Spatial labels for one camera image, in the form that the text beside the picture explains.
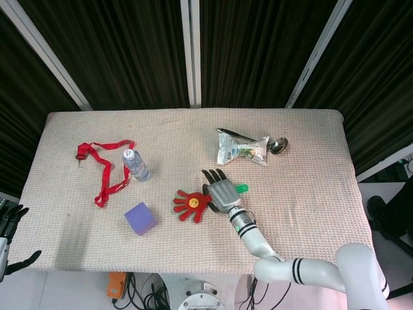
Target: purple cube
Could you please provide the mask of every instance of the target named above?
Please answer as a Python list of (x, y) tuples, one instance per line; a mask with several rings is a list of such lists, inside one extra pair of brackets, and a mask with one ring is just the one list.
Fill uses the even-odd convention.
[(143, 202), (126, 212), (125, 218), (135, 233), (140, 236), (157, 225), (157, 220)]

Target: white floor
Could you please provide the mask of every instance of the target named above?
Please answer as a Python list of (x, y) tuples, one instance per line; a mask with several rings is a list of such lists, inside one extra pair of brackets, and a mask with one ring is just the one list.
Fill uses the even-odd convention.
[[(403, 186), (402, 183), (360, 184), (363, 203), (373, 195), (380, 195), (387, 202)], [(390, 289), (411, 283), (413, 259), (380, 234), (373, 234), (374, 246)], [(137, 281), (143, 282), (147, 274), (140, 274)], [(113, 309), (106, 296), (107, 273), (75, 273), (20, 271), (7, 276), (0, 283), (0, 310), (109, 310)], [(247, 297), (248, 276), (238, 284), (236, 309)], [(281, 298), (287, 283), (271, 284), (267, 296), (257, 310), (269, 310)], [(265, 285), (258, 283), (256, 299), (263, 296)], [(388, 301), (391, 310), (413, 309), (413, 293)], [(330, 289), (292, 285), (290, 292), (277, 310), (344, 310), (346, 296)]]

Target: metal spoon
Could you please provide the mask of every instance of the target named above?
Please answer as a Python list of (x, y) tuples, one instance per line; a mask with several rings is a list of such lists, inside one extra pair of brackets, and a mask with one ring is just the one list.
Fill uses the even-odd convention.
[[(229, 134), (230, 136), (234, 137), (234, 138), (239, 138), (239, 139), (244, 139), (247, 141), (256, 141), (254, 139), (248, 138), (246, 136), (242, 136), (240, 134), (238, 134), (237, 132), (228, 130), (228, 129), (224, 129), (224, 128), (217, 128), (218, 132), (223, 132), (225, 134)], [(271, 144), (268, 144), (267, 147), (270, 149), (271, 154), (279, 154), (282, 151), (285, 150), (285, 148), (288, 145), (288, 140), (287, 138), (278, 138), (275, 142), (272, 142)]]

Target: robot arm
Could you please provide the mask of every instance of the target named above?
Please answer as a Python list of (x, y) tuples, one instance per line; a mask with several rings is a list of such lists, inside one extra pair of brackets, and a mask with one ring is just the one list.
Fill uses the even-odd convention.
[(260, 259), (254, 266), (258, 280), (264, 282), (289, 281), (316, 285), (347, 294), (348, 309), (388, 310), (385, 298), (388, 285), (371, 249), (358, 243), (342, 246), (336, 253), (337, 266), (323, 260), (296, 258), (285, 261), (276, 253), (242, 209), (241, 197), (225, 174), (202, 170), (210, 182), (204, 194), (211, 194), (210, 208), (229, 215), (230, 222), (248, 251)]
[(0, 210), (0, 282), (4, 276), (12, 274), (22, 268), (34, 263), (40, 256), (41, 251), (36, 251), (27, 260), (8, 265), (8, 250), (13, 236), (17, 230), (20, 219), (28, 212), (28, 208), (17, 205), (12, 208), (3, 207)]

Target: plastic bottle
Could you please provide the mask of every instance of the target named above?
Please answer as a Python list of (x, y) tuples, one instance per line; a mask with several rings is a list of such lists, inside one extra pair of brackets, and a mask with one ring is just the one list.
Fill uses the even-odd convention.
[(136, 150), (126, 149), (123, 151), (123, 163), (132, 175), (140, 182), (147, 181), (150, 177), (149, 169)]

